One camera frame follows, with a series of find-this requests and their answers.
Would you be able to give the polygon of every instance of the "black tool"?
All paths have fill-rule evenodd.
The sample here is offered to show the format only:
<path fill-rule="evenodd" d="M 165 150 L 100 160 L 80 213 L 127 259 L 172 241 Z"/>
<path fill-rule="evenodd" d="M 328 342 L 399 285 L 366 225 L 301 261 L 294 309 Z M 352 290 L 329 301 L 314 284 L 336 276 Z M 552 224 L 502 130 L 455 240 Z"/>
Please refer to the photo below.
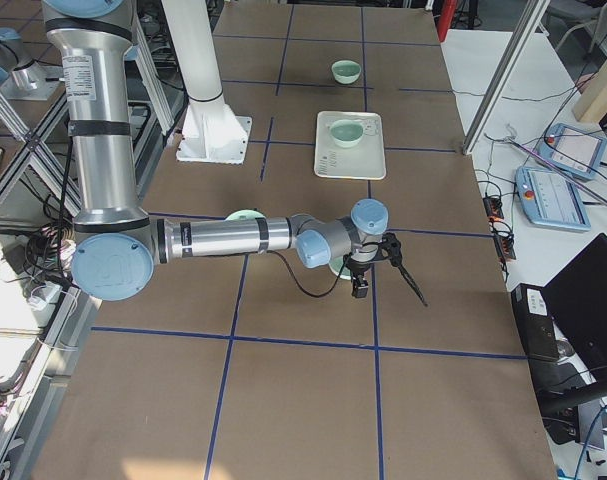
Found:
<path fill-rule="evenodd" d="M 377 247 L 378 250 L 376 255 L 367 262 L 358 262 L 352 257 L 347 259 L 346 267 L 350 271 L 350 276 L 352 277 L 352 296 L 355 298 L 365 298 L 369 288 L 367 280 L 365 280 L 365 273 L 372 267 L 374 262 L 389 260 L 394 268 L 398 268 L 401 277 L 414 293 L 416 293 L 419 300 L 421 300 L 421 303 L 427 307 L 427 301 L 425 300 L 421 289 L 414 278 L 412 278 L 412 275 L 410 275 L 410 272 L 403 266 L 401 242 L 396 238 L 396 235 L 391 232 L 384 233 L 383 238 L 381 239 L 381 242 L 377 244 Z"/>

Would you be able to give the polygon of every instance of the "small bowl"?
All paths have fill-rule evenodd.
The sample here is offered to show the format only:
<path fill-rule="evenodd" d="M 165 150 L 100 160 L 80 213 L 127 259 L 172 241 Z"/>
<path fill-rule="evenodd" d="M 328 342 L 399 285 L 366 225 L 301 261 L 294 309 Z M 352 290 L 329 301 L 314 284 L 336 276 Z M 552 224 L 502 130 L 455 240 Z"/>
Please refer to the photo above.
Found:
<path fill-rule="evenodd" d="M 343 85 L 349 85 L 358 80 L 361 75 L 361 66 L 352 60 L 339 60 L 332 64 L 334 80 Z"/>
<path fill-rule="evenodd" d="M 341 148 L 352 148 L 363 138 L 363 125 L 356 120 L 337 120 L 330 125 L 330 135 Z"/>

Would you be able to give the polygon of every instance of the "white tray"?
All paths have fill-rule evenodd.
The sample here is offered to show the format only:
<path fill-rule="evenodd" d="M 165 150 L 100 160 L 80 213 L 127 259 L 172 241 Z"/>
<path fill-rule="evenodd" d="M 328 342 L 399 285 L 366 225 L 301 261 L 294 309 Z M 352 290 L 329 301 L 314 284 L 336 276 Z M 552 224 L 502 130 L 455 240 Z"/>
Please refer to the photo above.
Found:
<path fill-rule="evenodd" d="M 363 138 L 352 148 L 338 147 L 330 135 L 336 120 L 359 120 Z M 316 119 L 314 173 L 319 177 L 381 180 L 385 178 L 383 125 L 376 113 L 319 112 Z"/>

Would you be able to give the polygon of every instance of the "brown cardboard table surface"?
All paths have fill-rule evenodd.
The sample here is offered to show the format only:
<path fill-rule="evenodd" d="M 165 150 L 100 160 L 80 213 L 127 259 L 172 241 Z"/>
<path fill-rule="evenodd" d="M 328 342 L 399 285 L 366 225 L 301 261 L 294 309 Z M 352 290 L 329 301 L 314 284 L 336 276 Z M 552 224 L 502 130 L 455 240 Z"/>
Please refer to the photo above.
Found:
<path fill-rule="evenodd" d="M 144 207 L 172 219 L 390 210 L 430 306 L 379 264 L 300 293 L 272 255 L 175 261 L 104 302 L 34 470 L 48 479 L 556 477 L 431 14 L 226 4 L 223 89 L 253 117 L 242 166 L 161 158 Z M 364 66 L 335 84 L 330 64 Z M 381 115 L 387 176 L 313 172 L 316 114 Z M 310 290 L 333 282 L 285 252 Z"/>

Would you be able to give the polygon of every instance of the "red object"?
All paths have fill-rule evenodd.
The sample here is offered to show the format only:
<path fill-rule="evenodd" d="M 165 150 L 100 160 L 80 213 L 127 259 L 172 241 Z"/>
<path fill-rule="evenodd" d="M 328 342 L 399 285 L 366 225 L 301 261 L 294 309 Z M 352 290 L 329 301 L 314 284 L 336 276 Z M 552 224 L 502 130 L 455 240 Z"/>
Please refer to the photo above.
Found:
<path fill-rule="evenodd" d="M 457 0 L 445 0 L 443 8 L 441 9 L 441 16 L 439 17 L 439 24 L 436 27 L 436 31 L 439 34 L 439 42 L 443 43 L 447 36 L 447 31 L 452 25 L 452 18 L 454 18 L 454 12 L 456 12 Z"/>

